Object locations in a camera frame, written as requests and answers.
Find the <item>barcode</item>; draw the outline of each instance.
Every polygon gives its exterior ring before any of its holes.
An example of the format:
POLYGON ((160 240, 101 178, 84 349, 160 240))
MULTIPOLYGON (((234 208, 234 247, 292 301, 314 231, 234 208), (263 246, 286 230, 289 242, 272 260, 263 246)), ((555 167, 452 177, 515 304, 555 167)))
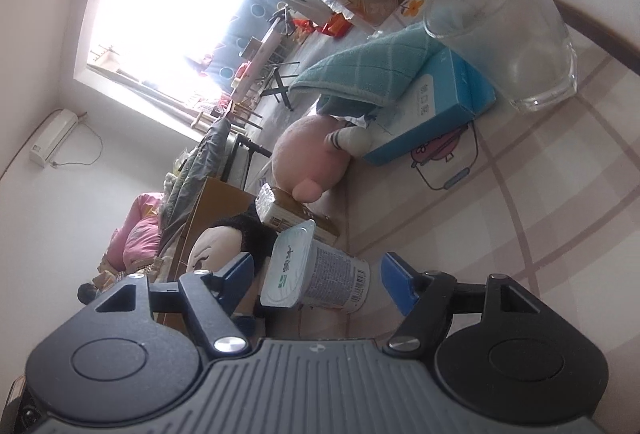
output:
POLYGON ((358 273, 356 274, 356 286, 353 289, 353 295, 351 295, 351 302, 357 302, 362 298, 362 293, 364 292, 364 281, 364 272, 362 270, 358 270, 358 273))
POLYGON ((271 226, 276 229, 276 232, 284 232, 285 230, 293 228, 294 224, 285 218, 271 218, 271 226))

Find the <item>blue box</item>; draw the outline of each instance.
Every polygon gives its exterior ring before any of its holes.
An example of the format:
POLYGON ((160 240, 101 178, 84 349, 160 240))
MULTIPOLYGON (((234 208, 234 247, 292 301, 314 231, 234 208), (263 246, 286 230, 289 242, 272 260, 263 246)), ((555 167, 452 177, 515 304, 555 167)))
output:
POLYGON ((402 97, 372 113, 364 159, 382 165, 466 124, 495 102, 494 87, 448 48, 422 66, 402 97))

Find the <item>metal screw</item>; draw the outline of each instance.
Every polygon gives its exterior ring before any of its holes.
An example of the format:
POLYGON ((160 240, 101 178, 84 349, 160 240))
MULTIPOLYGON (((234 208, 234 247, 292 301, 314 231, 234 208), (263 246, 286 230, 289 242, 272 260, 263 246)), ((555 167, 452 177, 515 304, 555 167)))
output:
POLYGON ((213 343, 220 353, 239 353, 246 347, 246 340, 240 337, 222 337, 213 343))
POLYGON ((420 347, 420 340, 415 337, 399 336, 393 337, 388 342, 388 346, 394 351, 400 351, 401 353, 410 353, 420 347))

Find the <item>clear glass cup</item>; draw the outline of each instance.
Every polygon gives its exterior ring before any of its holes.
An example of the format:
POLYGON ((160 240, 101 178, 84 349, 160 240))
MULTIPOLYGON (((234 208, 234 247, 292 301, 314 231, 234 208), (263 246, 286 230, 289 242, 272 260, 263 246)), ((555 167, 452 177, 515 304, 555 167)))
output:
POLYGON ((430 0, 424 26, 522 112, 576 93, 577 56, 553 0, 430 0))

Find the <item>pink clothing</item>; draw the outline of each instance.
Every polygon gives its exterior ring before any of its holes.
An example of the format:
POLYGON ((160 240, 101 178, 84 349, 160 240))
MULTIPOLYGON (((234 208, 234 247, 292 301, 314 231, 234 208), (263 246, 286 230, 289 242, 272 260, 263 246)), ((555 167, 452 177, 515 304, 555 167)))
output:
POLYGON ((161 192, 140 194, 133 201, 122 228, 114 231, 104 254, 116 270, 125 271, 133 262, 158 254, 158 207, 161 202, 161 192))

